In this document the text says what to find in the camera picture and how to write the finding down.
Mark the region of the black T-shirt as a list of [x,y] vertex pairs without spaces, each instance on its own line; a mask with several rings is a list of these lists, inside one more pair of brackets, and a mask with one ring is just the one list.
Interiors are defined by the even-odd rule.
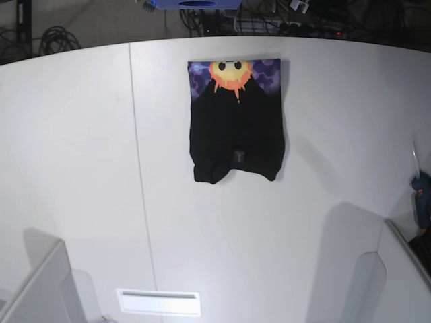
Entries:
[[196,182],[231,170],[274,181],[286,142],[281,59],[190,61],[190,156]]

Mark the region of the blue box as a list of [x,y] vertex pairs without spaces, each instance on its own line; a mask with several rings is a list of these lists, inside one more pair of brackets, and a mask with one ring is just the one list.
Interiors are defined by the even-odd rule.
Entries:
[[154,0],[157,9],[238,9],[242,0]]

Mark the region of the blue glue gun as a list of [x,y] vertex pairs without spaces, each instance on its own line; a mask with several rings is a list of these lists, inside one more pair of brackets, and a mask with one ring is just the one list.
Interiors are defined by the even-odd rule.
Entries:
[[416,223],[422,233],[430,227],[430,175],[423,172],[420,167],[416,142],[411,142],[413,157],[413,178],[411,187],[414,191],[414,213]]

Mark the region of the black keyboard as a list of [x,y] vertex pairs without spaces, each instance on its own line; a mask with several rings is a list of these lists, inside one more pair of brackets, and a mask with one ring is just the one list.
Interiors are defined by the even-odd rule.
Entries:
[[430,252],[430,230],[422,235],[415,237],[409,242],[410,247],[430,275],[431,252]]

